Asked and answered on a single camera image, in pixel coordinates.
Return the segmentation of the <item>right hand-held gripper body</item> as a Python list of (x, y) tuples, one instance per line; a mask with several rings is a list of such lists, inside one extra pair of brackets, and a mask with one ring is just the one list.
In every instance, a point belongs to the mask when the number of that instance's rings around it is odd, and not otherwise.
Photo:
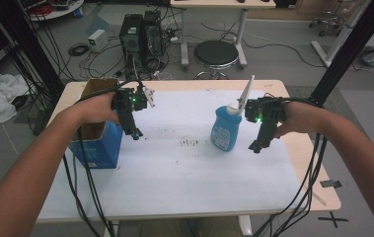
[(252, 75), (238, 99), (238, 113), (245, 112), (247, 121), (261, 124), (254, 144), (270, 144), (276, 133), (278, 122), (285, 119), (285, 115), (280, 98), (266, 96), (257, 99), (249, 98), (254, 79), (255, 76)]

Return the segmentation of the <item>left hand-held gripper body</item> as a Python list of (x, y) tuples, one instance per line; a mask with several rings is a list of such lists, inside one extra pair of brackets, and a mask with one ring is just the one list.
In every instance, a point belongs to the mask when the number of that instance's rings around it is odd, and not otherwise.
[(137, 89), (117, 86), (112, 98), (112, 109), (119, 118), (119, 124), (125, 134), (132, 134), (137, 130), (133, 113), (154, 107), (154, 90), (139, 83)]

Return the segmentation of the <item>blue bottle with white cap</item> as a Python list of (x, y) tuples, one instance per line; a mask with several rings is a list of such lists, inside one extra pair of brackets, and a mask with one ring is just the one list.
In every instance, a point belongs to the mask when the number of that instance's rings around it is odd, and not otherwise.
[(210, 139), (217, 148), (229, 152), (236, 144), (242, 116), (232, 106), (222, 106), (215, 113)]

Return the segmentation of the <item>blue cardboard box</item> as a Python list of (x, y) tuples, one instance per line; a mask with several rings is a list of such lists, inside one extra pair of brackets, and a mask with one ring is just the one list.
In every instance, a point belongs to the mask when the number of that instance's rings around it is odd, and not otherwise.
[(106, 120), (83, 124), (81, 132), (81, 140), (75, 137), (69, 144), (81, 164), (87, 163), (92, 169), (114, 169), (122, 139), (121, 126)]

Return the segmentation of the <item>person's right hand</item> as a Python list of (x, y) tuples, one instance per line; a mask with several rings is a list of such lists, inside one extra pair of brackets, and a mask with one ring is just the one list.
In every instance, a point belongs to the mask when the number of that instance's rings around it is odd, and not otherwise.
[(280, 125), (275, 134), (275, 138), (279, 138), (289, 132), (307, 133), (305, 126), (306, 105), (301, 103), (287, 103), (284, 106), (286, 120)]

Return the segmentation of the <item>person's left hand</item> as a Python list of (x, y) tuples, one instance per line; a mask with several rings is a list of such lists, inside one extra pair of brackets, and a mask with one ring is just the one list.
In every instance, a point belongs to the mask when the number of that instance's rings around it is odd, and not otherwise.
[(81, 124), (106, 120), (119, 123), (118, 116), (111, 109), (112, 98), (113, 93), (94, 96), (73, 106), (72, 111)]

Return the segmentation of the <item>small white box device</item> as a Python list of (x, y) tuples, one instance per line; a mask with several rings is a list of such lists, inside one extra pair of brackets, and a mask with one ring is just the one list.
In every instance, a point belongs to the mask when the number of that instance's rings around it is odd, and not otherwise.
[(89, 45), (94, 52), (100, 52), (109, 43), (105, 30), (98, 29), (88, 37)]

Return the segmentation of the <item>grey floor mat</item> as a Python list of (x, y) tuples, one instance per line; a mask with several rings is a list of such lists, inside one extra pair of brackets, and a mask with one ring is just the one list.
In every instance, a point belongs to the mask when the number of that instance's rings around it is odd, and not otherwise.
[[(287, 86), (286, 90), (290, 97), (308, 98), (315, 90), (314, 86)], [(357, 119), (355, 113), (341, 94), (338, 88), (334, 88), (324, 103), (326, 110), (331, 111), (350, 120), (357, 128), (365, 133), (364, 128)]]

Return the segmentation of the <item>black round stool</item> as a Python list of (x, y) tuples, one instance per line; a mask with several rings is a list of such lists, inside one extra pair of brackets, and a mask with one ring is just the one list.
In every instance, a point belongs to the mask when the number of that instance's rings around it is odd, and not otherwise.
[(239, 52), (227, 41), (207, 40), (195, 47), (193, 56), (194, 60), (204, 67), (204, 70), (196, 74), (195, 79), (203, 79), (203, 75), (206, 74), (209, 79), (218, 80), (228, 78), (222, 70), (238, 61)]

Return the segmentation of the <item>grey tape piece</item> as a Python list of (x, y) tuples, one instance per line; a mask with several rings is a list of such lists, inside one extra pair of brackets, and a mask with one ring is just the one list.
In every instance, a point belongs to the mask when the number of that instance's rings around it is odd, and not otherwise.
[(342, 187), (342, 184), (341, 184), (340, 181), (334, 181), (334, 180), (321, 181), (320, 184), (323, 188), (332, 187), (334, 189), (338, 189), (338, 188)]

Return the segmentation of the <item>white metal stand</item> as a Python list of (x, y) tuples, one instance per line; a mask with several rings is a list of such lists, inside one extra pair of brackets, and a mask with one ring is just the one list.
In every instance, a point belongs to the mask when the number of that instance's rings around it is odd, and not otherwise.
[[(343, 2), (349, 2), (352, 0), (337, 0), (337, 4), (332, 10), (332, 12), (337, 13), (340, 5)], [(312, 41), (311, 45), (313, 49), (318, 53), (322, 61), (324, 62), (326, 67), (330, 67), (333, 62), (333, 59), (336, 57), (338, 51), (343, 46), (344, 42), (356, 26), (358, 20), (362, 16), (363, 12), (367, 8), (369, 2), (371, 0), (359, 0), (360, 3), (356, 3), (354, 13), (350, 16), (349, 20), (344, 22), (342, 28), (340, 29), (339, 34), (337, 35), (337, 39), (335, 40), (334, 44), (330, 48), (328, 52), (325, 52), (322, 47), (319, 45), (317, 41)]]

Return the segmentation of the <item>black tape cross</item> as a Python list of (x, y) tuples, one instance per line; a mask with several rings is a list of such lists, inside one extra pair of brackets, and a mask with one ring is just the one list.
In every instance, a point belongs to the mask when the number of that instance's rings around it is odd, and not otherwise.
[(334, 228), (338, 228), (338, 225), (341, 222), (348, 222), (347, 218), (342, 218), (342, 217), (336, 217), (332, 211), (329, 212), (328, 216), (319, 216), (318, 217), (319, 221), (330, 221)]

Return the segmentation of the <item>office chair base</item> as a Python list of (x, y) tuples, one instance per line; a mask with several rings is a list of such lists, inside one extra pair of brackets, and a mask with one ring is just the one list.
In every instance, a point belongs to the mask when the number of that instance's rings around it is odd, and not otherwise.
[(316, 26), (322, 26), (318, 36), (324, 37), (329, 30), (339, 30), (344, 24), (344, 19), (334, 12), (323, 12), (320, 16), (316, 17), (310, 24), (311, 29)]

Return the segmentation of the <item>background desk with white legs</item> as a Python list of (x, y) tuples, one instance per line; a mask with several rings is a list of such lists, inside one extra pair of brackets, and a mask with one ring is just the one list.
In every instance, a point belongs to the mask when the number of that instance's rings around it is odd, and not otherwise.
[(204, 20), (210, 17), (220, 18), (223, 13), (238, 13), (237, 22), (239, 29), (234, 46), (238, 50), (238, 60), (242, 67), (248, 65), (241, 41), (246, 25), (248, 11), (250, 9), (274, 9), (276, 4), (273, 0), (171, 0), (171, 6), (182, 10), (182, 36), (181, 36), (181, 66), (188, 69), (189, 56), (187, 48), (187, 21), (192, 13), (208, 12)]

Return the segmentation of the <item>black frame post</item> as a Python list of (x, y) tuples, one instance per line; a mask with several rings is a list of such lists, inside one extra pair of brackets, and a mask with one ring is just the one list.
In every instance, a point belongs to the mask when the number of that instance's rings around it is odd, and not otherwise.
[(360, 50), (374, 34), (374, 0), (371, 0), (361, 14), (352, 32), (348, 35), (330, 67), (325, 72), (309, 100), (317, 107), (322, 107), (329, 94), (346, 72)]
[(48, 95), (58, 100), (64, 90), (64, 85), (44, 53), (28, 15), (17, 0), (0, 0), (0, 22), (22, 47), (45, 85)]

